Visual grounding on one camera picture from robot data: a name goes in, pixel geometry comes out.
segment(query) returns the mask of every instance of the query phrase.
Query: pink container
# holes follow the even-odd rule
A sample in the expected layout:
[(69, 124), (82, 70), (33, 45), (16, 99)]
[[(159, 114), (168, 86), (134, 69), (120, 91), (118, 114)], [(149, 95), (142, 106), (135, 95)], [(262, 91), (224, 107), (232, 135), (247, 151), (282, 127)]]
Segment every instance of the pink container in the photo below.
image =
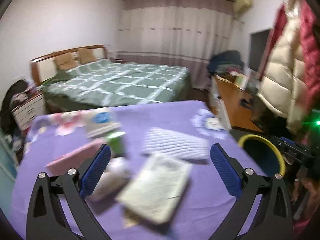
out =
[(85, 159), (92, 158), (103, 143), (105, 143), (103, 138), (95, 139), (48, 163), (46, 168), (48, 168), (52, 176), (65, 174), (71, 168), (77, 169)]

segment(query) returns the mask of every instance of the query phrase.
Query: headboard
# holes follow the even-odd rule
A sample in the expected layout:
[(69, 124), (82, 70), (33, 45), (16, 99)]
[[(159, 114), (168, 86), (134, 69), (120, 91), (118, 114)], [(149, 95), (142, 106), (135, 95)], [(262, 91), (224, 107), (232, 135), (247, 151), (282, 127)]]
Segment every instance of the headboard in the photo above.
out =
[(92, 45), (92, 46), (85, 46), (85, 47), (79, 47), (79, 48), (73, 48), (73, 49), (66, 49), (62, 51), (56, 51), (41, 57), (37, 57), (30, 61), (31, 74), (35, 83), (39, 86), (41, 85), (42, 82), (56, 75), (57, 69), (53, 61), (56, 56), (71, 52), (73, 59), (77, 61), (78, 60), (77, 50), (80, 48), (93, 49), (93, 54), (95, 55), (96, 58), (108, 57), (108, 53), (104, 45)]

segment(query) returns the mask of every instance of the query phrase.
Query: curtain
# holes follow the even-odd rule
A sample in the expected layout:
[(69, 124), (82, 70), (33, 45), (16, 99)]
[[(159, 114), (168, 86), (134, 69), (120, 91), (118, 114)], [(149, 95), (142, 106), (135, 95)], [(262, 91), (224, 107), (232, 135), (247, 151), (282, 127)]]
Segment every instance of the curtain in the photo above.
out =
[(140, 64), (187, 67), (192, 87), (208, 89), (212, 54), (228, 49), (233, 2), (124, 0), (118, 56)]

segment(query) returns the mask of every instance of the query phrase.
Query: silver screw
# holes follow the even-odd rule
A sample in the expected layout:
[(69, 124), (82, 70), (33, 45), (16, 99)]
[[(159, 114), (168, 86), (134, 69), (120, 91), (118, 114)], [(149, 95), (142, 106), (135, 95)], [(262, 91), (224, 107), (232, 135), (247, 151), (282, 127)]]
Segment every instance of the silver screw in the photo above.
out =
[(276, 179), (282, 179), (282, 175), (281, 174), (279, 174), (279, 173), (276, 173)]
[(45, 173), (44, 172), (41, 172), (39, 175), (38, 175), (38, 178), (39, 179), (43, 179), (45, 177)]
[(74, 169), (74, 168), (68, 170), (68, 174), (69, 174), (69, 175), (73, 175), (73, 174), (75, 174), (75, 173), (76, 173), (76, 169)]
[(247, 169), (245, 169), (245, 173), (248, 175), (252, 175), (254, 173), (254, 171), (251, 168), (247, 168)]

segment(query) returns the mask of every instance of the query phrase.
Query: light blue cabinet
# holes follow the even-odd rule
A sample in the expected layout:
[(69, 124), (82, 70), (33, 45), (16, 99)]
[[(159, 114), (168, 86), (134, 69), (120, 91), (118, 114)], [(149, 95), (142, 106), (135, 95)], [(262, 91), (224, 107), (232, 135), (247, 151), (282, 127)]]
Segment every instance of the light blue cabinet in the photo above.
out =
[(17, 159), (9, 149), (0, 132), (0, 207), (6, 217), (9, 217), (11, 193), (17, 176)]

